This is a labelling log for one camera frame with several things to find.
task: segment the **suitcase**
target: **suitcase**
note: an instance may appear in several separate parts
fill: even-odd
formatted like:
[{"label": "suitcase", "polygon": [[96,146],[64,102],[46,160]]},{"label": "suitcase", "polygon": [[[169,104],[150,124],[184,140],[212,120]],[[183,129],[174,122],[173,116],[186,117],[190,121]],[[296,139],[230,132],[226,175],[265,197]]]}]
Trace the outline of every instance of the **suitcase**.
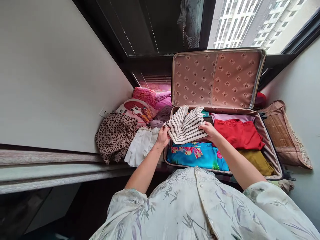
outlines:
[{"label": "suitcase", "polygon": [[[277,181],[284,177],[283,167],[260,114],[253,110],[265,58],[266,52],[262,48],[175,54],[172,62],[171,116],[183,105],[188,105],[189,110],[203,106],[204,111],[209,113],[255,116],[255,127],[265,143],[261,152],[276,172],[265,178]],[[167,161],[171,146],[170,140],[163,153],[164,161],[171,166],[188,167]],[[218,175],[233,176],[230,171],[207,170]]]}]

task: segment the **hand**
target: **hand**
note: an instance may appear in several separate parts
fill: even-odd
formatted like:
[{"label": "hand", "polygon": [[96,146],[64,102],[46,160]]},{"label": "hand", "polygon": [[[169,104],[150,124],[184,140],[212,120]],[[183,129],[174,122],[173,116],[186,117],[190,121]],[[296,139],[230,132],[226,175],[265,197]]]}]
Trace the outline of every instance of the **hand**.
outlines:
[{"label": "hand", "polygon": [[207,139],[210,142],[213,142],[213,140],[220,135],[220,133],[218,133],[214,126],[212,126],[212,124],[208,122],[204,122],[204,125],[200,125],[199,129],[203,129],[206,132],[206,134],[208,134]]},{"label": "hand", "polygon": [[165,148],[165,146],[169,143],[169,136],[168,136],[169,128],[162,126],[159,130],[158,138],[156,144]]}]

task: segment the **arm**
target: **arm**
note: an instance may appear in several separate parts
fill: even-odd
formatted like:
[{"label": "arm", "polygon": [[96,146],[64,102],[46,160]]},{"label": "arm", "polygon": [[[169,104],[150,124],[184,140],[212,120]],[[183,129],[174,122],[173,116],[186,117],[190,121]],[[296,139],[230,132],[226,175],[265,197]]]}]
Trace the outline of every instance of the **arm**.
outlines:
[{"label": "arm", "polygon": [[146,193],[152,180],[154,171],[156,170],[161,152],[164,147],[168,145],[168,130],[169,128],[165,127],[162,127],[160,129],[156,143],[154,144],[153,148],[150,150],[146,158],[133,172],[132,176],[124,187],[125,189],[134,188],[143,194]]},{"label": "arm", "polygon": [[261,173],[242,156],[211,123],[205,122],[199,129],[203,129],[208,134],[208,140],[214,143],[226,160],[235,179],[243,189],[247,189],[256,182],[266,182]]}]

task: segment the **leopard print fabric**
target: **leopard print fabric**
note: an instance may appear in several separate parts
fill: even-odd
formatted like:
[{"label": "leopard print fabric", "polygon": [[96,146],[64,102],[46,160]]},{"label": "leopard print fabric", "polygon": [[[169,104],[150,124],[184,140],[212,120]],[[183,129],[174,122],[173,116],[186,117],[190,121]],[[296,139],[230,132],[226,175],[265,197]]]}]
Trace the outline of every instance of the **leopard print fabric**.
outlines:
[{"label": "leopard print fabric", "polygon": [[102,121],[95,140],[106,164],[126,156],[136,135],[138,119],[122,114],[108,114]]}]

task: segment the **striped cloth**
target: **striped cloth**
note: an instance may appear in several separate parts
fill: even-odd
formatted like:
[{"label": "striped cloth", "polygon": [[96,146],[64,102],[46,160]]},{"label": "striped cloth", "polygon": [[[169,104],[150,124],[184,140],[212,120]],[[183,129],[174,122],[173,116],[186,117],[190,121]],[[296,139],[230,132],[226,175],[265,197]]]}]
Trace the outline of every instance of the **striped cloth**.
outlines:
[{"label": "striped cloth", "polygon": [[189,106],[183,106],[164,124],[169,127],[168,134],[175,144],[185,144],[208,136],[198,127],[204,124],[203,107],[193,109],[188,115]]}]

